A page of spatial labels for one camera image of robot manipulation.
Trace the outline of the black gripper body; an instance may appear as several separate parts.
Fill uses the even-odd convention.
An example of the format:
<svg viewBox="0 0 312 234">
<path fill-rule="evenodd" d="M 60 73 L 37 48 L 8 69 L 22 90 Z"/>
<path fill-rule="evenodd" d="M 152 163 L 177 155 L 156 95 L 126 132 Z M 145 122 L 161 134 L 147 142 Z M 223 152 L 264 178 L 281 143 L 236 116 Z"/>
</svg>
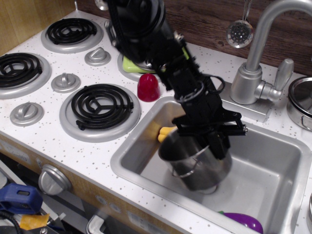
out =
<svg viewBox="0 0 312 234">
<path fill-rule="evenodd" d="M 174 118 L 173 124 L 183 135 L 218 133 L 224 136 L 243 136 L 246 125 L 242 115 L 223 108 L 219 94 L 225 81 L 218 76 L 200 75 L 196 78 L 182 77 L 174 81 L 174 98 L 185 115 Z"/>
</svg>

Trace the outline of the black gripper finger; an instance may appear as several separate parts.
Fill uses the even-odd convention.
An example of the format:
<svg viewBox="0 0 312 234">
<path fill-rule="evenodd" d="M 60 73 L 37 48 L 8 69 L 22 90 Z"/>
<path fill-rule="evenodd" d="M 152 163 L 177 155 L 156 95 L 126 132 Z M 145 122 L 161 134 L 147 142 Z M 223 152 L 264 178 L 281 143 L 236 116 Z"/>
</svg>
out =
<svg viewBox="0 0 312 234">
<path fill-rule="evenodd" d="M 230 147 L 228 137 L 223 133 L 213 131 L 208 134 L 208 142 L 214 157 L 223 160 Z"/>
</svg>

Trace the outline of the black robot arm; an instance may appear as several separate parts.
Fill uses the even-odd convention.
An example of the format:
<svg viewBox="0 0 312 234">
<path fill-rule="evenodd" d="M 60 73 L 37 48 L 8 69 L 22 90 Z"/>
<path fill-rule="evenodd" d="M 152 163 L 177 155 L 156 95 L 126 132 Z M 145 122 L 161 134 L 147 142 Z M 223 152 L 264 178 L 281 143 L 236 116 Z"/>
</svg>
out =
<svg viewBox="0 0 312 234">
<path fill-rule="evenodd" d="M 223 108 L 213 77 L 200 72 L 184 38 L 172 30 L 161 0 L 109 0 L 112 45 L 133 63 L 147 62 L 185 115 L 175 118 L 181 136 L 193 136 L 217 159 L 230 148 L 229 136 L 246 133 L 241 114 Z"/>
</svg>

